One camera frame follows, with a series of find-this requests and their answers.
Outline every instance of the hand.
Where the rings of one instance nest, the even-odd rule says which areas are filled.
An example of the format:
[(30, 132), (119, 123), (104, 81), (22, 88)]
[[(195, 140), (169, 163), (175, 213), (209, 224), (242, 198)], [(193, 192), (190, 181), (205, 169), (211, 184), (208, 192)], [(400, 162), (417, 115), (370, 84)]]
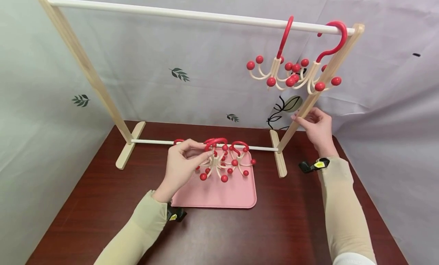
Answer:
[(306, 130), (306, 135), (314, 144), (321, 158), (338, 156), (332, 141), (332, 118), (317, 107), (313, 107), (305, 118), (291, 117)]
[(205, 144), (191, 139), (170, 147), (165, 178), (152, 195), (158, 202), (169, 202), (176, 191), (186, 184), (195, 168), (213, 155), (213, 151), (204, 152)]

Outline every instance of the red hanger hook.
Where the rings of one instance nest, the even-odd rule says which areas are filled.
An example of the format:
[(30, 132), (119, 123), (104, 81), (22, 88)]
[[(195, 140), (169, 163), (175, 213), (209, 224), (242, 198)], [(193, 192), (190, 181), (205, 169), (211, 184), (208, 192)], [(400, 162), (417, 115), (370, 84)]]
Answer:
[(208, 140), (206, 140), (204, 143), (206, 144), (206, 147), (204, 148), (204, 151), (207, 152), (209, 150), (209, 148), (213, 145), (213, 144), (217, 144), (217, 143), (224, 143), (224, 146), (222, 147), (222, 149), (224, 151), (227, 151), (228, 147), (227, 147), (227, 139), (220, 137), (220, 138), (210, 138)]
[[(346, 25), (344, 25), (343, 22), (331, 21), (331, 22), (327, 23), (326, 25), (337, 27), (341, 31), (341, 40), (340, 40), (340, 43), (334, 49), (322, 52), (316, 60), (317, 63), (320, 63), (320, 61), (322, 60), (322, 58), (324, 56), (328, 56), (328, 55), (335, 54), (336, 52), (338, 52), (341, 49), (341, 47), (343, 47), (343, 45), (346, 43), (346, 39), (348, 37), (348, 30), (346, 28)], [(318, 33), (317, 36), (321, 37), (322, 33), (321, 32)]]
[(174, 140), (174, 145), (177, 145), (177, 143), (179, 143), (179, 142), (183, 142), (184, 140), (182, 140), (182, 139), (176, 139), (176, 140)]
[(235, 153), (238, 154), (238, 156), (241, 155), (241, 153), (235, 148), (235, 144), (241, 144), (244, 146), (244, 148), (242, 149), (244, 153), (247, 153), (248, 150), (250, 149), (247, 145), (247, 143), (245, 143), (244, 141), (234, 141), (232, 143), (232, 145), (230, 146), (230, 150), (234, 151)]
[(294, 20), (294, 16), (291, 16), (288, 19), (288, 23), (287, 23), (287, 26), (285, 27), (285, 31), (284, 31), (284, 36), (282, 37), (282, 40), (281, 40), (280, 46), (279, 46), (279, 51), (277, 52), (277, 56), (276, 56), (277, 59), (279, 59), (280, 56), (282, 55), (282, 51), (284, 49), (285, 42), (287, 42), (288, 34), (290, 33), (290, 30), (291, 30), (291, 25), (293, 24), (293, 20)]

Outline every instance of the wooden base foot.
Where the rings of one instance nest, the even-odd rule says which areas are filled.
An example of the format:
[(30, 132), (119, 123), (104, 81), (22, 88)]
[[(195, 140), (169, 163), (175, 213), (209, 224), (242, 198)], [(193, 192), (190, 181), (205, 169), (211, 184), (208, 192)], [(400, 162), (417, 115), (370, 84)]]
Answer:
[[(279, 136), (275, 130), (270, 130), (271, 143), (274, 148), (279, 145)], [(277, 172), (279, 173), (279, 178), (284, 178), (287, 176), (287, 167), (285, 165), (283, 153), (274, 152), (274, 158), (276, 160)]]
[[(143, 128), (145, 127), (146, 122), (141, 121), (138, 124), (136, 124), (136, 127), (133, 129), (133, 132), (131, 135), (133, 136), (133, 139), (139, 139), (140, 134), (143, 131)], [(125, 144), (124, 148), (122, 149), (122, 152), (120, 153), (118, 159), (116, 160), (116, 167), (119, 170), (123, 170), (125, 168), (125, 165), (127, 164), (128, 158), (130, 158), (131, 153), (133, 152), (133, 149), (135, 148), (136, 144)]]

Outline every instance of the yellow label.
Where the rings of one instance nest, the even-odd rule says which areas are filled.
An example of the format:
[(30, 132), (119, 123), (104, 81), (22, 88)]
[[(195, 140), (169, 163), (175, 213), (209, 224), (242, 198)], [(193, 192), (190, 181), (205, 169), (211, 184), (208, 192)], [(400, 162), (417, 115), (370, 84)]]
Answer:
[(314, 163), (314, 166), (317, 168), (323, 168), (325, 167), (325, 164), (321, 161)]

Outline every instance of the white horizontal rod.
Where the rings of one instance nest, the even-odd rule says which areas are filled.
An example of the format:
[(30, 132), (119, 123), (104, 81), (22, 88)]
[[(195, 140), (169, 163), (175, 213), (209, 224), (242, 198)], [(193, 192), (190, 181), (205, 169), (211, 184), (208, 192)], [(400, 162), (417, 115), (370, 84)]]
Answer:
[[(168, 140), (136, 140), (136, 139), (132, 139), (131, 140), (132, 143), (149, 143), (149, 144), (163, 144), (163, 145), (174, 145), (173, 141), (168, 141)], [(224, 144), (217, 144), (217, 147), (222, 147)], [(245, 146), (243, 145), (235, 145), (235, 147), (237, 147), (238, 149), (242, 149)], [(259, 147), (259, 146), (249, 146), (249, 149), (251, 150), (259, 150), (259, 151), (272, 151), (272, 152), (277, 152), (277, 148), (272, 148), (272, 147)]]
[[(215, 14), (215, 13), (157, 8), (157, 7), (149, 7), (149, 6), (138, 6), (138, 5), (126, 5), (126, 4), (108, 3), (108, 2), (91, 2), (89, 0), (47, 0), (47, 1), (52, 6), (60, 6), (60, 7), (83, 8), (83, 9), (91, 9), (91, 10), (114, 11), (114, 12), (124, 12), (124, 13), (133, 13), (133, 14), (149, 14), (151, 16), (207, 20), (207, 21), (215, 21), (215, 22), (279, 28), (279, 29), (284, 29), (287, 25), (287, 21), (285, 20), (261, 19), (261, 18), (245, 17), (245, 16), (234, 16), (231, 14)], [(306, 32), (321, 32), (323, 34), (333, 34), (333, 35), (341, 34), (338, 28), (334, 26), (303, 23), (303, 22), (293, 22), (293, 25), (291, 26), (291, 30), (306, 31)], [(354, 32), (355, 32), (354, 28), (348, 28), (348, 36), (353, 35)]]

